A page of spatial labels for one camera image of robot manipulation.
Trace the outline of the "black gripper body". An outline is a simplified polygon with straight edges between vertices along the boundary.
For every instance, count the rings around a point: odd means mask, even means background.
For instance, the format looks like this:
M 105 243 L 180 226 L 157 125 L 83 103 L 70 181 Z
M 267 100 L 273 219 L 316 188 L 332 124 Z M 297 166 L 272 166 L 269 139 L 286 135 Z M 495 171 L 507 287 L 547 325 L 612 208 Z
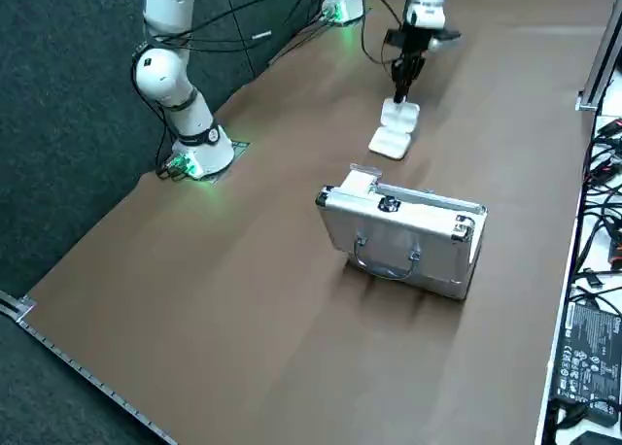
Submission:
M 424 56 L 429 48 L 431 31 L 428 28 L 402 25 L 399 32 L 403 37 L 400 56 L 403 59 L 415 59 Z

